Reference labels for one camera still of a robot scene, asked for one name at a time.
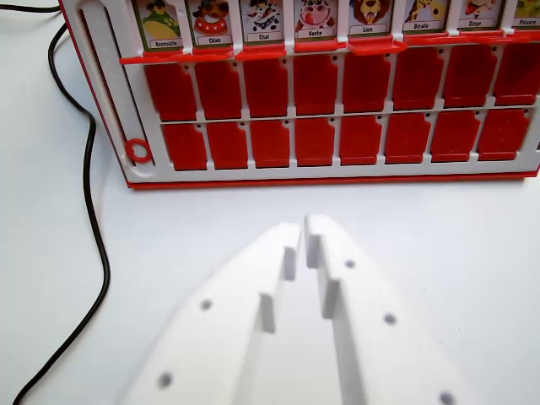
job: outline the cartoon lion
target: cartoon lion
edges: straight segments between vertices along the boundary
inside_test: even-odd
[[[382,19],[390,9],[392,0],[351,0],[354,17],[362,24],[372,25]]]

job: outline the cartoon frog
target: cartoon frog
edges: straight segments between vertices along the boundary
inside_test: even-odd
[[[143,27],[156,40],[170,40],[180,36],[178,21],[167,13],[165,3],[162,0],[148,3],[146,9],[150,15],[143,19]]]

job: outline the cartoon cow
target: cartoon cow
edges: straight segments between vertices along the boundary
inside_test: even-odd
[[[328,28],[336,24],[336,20],[331,16],[330,4],[327,0],[302,0],[302,2],[304,5],[300,9],[296,32]]]

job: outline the screw hole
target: screw hole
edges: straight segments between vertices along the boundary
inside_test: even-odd
[[[160,375],[159,378],[158,378],[158,386],[162,390],[164,390],[165,388],[170,386],[171,383],[172,383],[172,374],[171,373],[165,372],[162,375]]]
[[[454,397],[449,392],[442,392],[440,394],[440,402],[444,403],[445,405],[454,405],[456,401],[454,401]]]
[[[203,311],[207,311],[212,307],[212,301],[211,300],[204,300],[201,302],[201,309]]]
[[[386,315],[385,315],[385,322],[386,322],[388,325],[395,325],[396,322],[397,322],[397,319],[396,319],[396,317],[395,317],[393,314],[386,314]]]

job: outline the cartoon dog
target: cartoon dog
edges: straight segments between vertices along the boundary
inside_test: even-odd
[[[371,25],[382,19],[390,9],[392,0],[351,0],[354,17],[362,24]]]
[[[277,28],[281,13],[275,4],[268,0],[251,0],[250,11],[247,16],[253,19],[253,31],[265,30],[270,27],[270,30]]]
[[[316,30],[317,28],[333,27],[336,20],[330,15],[330,4],[327,0],[302,0],[300,19],[295,31]]]
[[[472,14],[477,19],[481,13],[490,11],[497,3],[497,0],[467,0],[465,15]]]
[[[229,4],[225,0],[202,0],[193,29],[203,35],[222,35],[227,32],[225,17],[229,14]]]

